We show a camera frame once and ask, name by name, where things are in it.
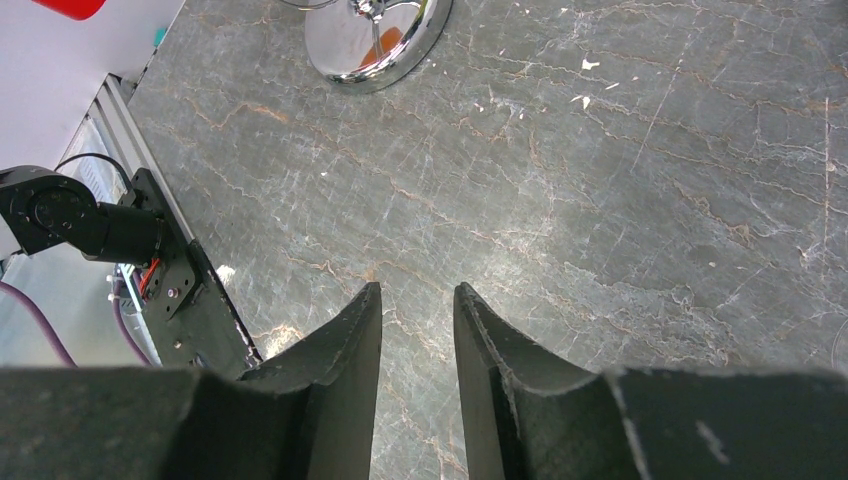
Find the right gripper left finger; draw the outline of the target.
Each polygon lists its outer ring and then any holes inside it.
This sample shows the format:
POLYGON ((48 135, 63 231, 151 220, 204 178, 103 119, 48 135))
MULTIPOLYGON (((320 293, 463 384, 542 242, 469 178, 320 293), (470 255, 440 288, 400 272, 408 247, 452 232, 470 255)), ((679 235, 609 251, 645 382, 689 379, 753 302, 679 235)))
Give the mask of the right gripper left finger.
POLYGON ((230 380, 208 369, 1 373, 5 479, 365 479, 381 288, 230 380))

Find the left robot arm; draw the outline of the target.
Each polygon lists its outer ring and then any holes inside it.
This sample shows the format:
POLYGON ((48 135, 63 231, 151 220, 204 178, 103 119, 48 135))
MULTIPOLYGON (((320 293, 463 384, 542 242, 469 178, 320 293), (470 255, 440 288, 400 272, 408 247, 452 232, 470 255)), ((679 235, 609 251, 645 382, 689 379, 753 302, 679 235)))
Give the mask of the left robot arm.
POLYGON ((13 251, 28 256, 69 244, 89 261, 140 265, 166 238, 156 214, 99 202, 80 181, 38 166, 1 172, 1 218, 13 251))

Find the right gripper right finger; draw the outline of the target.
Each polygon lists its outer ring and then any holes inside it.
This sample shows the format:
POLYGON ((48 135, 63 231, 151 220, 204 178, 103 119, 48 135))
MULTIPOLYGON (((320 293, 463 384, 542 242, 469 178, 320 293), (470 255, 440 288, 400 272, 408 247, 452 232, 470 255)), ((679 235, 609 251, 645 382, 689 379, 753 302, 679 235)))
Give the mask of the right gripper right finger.
POLYGON ((821 369, 614 366, 593 373, 453 300, 473 479, 843 479, 847 379, 821 369))

